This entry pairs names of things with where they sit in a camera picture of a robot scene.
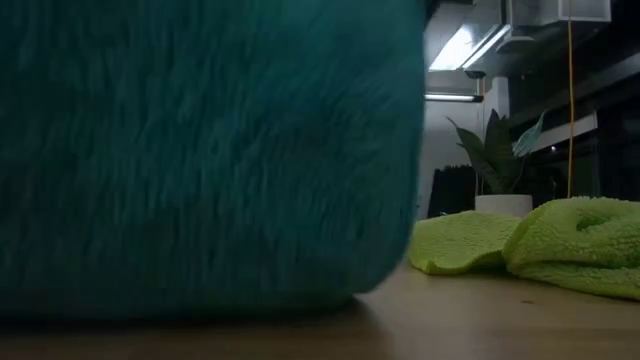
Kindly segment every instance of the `potted plant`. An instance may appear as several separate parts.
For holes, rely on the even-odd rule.
[[[493,110],[487,123],[484,143],[473,132],[455,126],[460,145],[469,155],[471,166],[491,189],[491,195],[478,195],[475,200],[477,211],[508,214],[524,217],[532,210],[532,198],[528,194],[517,193],[526,157],[540,137],[544,113],[538,122],[525,131],[514,142],[509,134],[506,117],[500,118]]]

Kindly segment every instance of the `fluorescent light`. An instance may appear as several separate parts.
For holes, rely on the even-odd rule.
[[[475,95],[456,95],[456,94],[425,94],[427,101],[456,101],[456,102],[478,102],[482,101],[481,96]]]
[[[462,26],[442,48],[429,66],[429,71],[459,69],[472,53],[473,34],[466,26]]]
[[[511,25],[504,25],[498,30],[491,38],[489,38],[484,45],[480,48],[480,50],[476,51],[470,58],[466,61],[463,61],[462,68],[466,69],[469,66],[473,65],[478,59],[482,57],[482,55],[486,54],[489,49],[493,47],[500,39],[504,37],[504,35],[511,30]]]

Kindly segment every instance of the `ceiling fixture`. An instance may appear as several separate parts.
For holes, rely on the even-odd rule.
[[[482,102],[483,97],[480,95],[459,95],[459,94],[426,94],[424,96],[427,101],[446,101],[446,102]]]
[[[429,71],[468,68],[486,54],[509,30],[511,30],[511,25],[495,25],[487,33],[487,36],[474,44],[471,30],[463,25],[442,48],[429,66]]]

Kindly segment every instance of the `teal faux fur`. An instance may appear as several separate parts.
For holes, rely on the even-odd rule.
[[[0,1],[0,316],[375,287],[413,220],[423,5]]]

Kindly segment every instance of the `orange cable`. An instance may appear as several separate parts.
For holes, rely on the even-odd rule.
[[[569,168],[567,169],[568,184],[567,184],[567,197],[571,197],[571,191],[573,190],[573,126],[576,118],[576,104],[575,95],[573,89],[573,34],[571,15],[573,10],[573,0],[569,0],[569,20],[567,21],[567,32],[569,34]]]

